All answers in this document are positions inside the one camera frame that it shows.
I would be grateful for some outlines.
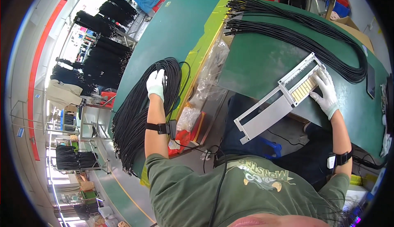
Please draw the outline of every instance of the human hand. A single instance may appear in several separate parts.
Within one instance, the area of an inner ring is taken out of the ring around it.
[[[328,116],[328,120],[331,120],[334,112],[339,109],[337,105],[337,93],[335,92],[331,76],[327,70],[322,71],[318,69],[317,74],[314,74],[312,77],[319,85],[323,97],[315,92],[310,92],[309,95],[320,105],[320,108]]]
[[[160,96],[161,100],[164,102],[163,78],[164,78],[164,69],[160,69],[159,72],[154,71],[150,74],[147,80],[147,90],[148,90],[149,99],[151,94],[156,94]]]

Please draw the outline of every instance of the smartphone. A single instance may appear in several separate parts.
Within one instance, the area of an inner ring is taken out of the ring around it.
[[[367,71],[367,93],[372,99],[375,98],[375,69],[369,63]]]

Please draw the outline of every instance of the blue jeans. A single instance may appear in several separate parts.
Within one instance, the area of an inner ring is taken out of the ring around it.
[[[252,98],[241,94],[235,94],[229,99],[223,140],[220,145],[221,151],[224,154],[264,157],[266,152],[264,152],[263,148],[267,145],[259,137],[255,137],[242,145],[239,140],[245,135],[239,131],[234,123],[234,119],[243,114],[255,103]],[[242,120],[242,124],[248,122],[257,114],[258,109],[255,109]],[[303,177],[316,190],[319,190],[326,183],[327,175],[330,174],[330,171],[327,169],[327,158],[329,153],[332,152],[332,133],[312,123],[308,125],[305,132],[309,139],[309,142],[305,146],[293,153],[272,159],[271,161],[275,165]],[[221,151],[218,151],[217,158],[223,156]]]

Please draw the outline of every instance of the green conveyor table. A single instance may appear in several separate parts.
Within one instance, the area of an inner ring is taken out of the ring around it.
[[[185,96],[189,97],[214,41],[221,34],[223,19],[229,9],[225,6],[227,2],[228,0],[165,0],[130,57],[113,110],[116,112],[119,109],[150,65],[166,57],[174,57],[178,62],[188,62],[191,67],[190,79],[178,108],[172,114],[172,118],[178,119],[187,101]],[[181,89],[186,82],[187,73],[188,67],[183,65]],[[133,165],[133,171],[138,177],[141,177],[144,162],[145,155],[142,151]]]
[[[265,2],[317,18],[362,45],[348,32],[318,15],[281,3]],[[359,67],[357,55],[349,45],[313,31],[297,22],[272,16],[244,16],[242,20],[267,22],[290,28],[318,42],[346,64]],[[255,99],[262,99],[278,86],[280,78],[292,70],[309,53],[262,34],[238,34],[231,43],[230,53],[222,68],[218,85]],[[350,140],[375,158],[382,160],[380,151],[384,126],[382,125],[380,85],[386,84],[388,73],[371,51],[367,50],[367,54],[368,63],[375,69],[375,99],[368,96],[366,92],[366,79],[358,84],[349,83],[332,70],[326,62],[323,64],[332,76],[338,104],[345,119]],[[293,109],[292,113],[317,125],[331,128],[327,116],[312,98],[306,98]]]

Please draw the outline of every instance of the blue sign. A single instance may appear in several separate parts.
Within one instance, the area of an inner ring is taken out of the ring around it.
[[[22,137],[24,128],[19,128],[17,136]]]

